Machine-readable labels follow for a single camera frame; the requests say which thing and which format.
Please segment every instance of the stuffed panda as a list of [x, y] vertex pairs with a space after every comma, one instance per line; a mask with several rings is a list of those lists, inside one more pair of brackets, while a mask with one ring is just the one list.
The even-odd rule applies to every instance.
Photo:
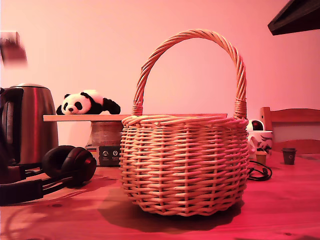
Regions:
[[66, 94], [62, 105], [57, 110], [57, 115], [73, 114], [100, 114], [103, 111], [109, 111], [110, 114], [120, 114], [120, 106], [112, 101], [102, 97], [96, 90], [85, 90], [75, 94]]

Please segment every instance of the chair backrest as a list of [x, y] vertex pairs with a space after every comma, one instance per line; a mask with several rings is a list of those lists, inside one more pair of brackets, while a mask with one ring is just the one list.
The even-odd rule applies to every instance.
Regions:
[[[320, 110], [309, 108], [290, 108], [271, 111], [270, 107], [262, 107], [260, 110], [261, 121], [266, 131], [273, 131], [275, 125], [289, 124], [319, 124]], [[282, 148], [296, 148], [297, 154], [320, 154], [320, 140], [317, 139], [293, 139], [272, 143], [272, 150], [280, 152]]]

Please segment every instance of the table surface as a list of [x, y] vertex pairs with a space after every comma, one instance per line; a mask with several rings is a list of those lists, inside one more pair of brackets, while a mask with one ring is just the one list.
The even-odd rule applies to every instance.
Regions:
[[119, 168], [98, 167], [82, 188], [1, 207], [0, 239], [319, 240], [320, 155], [297, 156], [295, 165], [284, 165], [282, 154], [273, 152], [267, 165], [272, 178], [249, 180], [241, 202], [190, 217], [142, 211], [124, 194]]

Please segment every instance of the stainless steel kettle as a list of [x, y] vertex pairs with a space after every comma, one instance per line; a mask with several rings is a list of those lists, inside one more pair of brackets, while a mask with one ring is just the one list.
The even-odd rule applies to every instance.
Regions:
[[57, 122], [43, 120], [43, 115], [55, 111], [51, 92], [44, 86], [24, 83], [0, 88], [1, 122], [13, 165], [38, 166], [46, 152], [58, 146]]

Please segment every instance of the mug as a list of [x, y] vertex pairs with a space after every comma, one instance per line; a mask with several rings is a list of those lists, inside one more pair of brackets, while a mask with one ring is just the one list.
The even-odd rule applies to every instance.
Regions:
[[248, 144], [250, 158], [256, 157], [256, 151], [265, 151], [267, 158], [272, 153], [273, 131], [249, 131]]

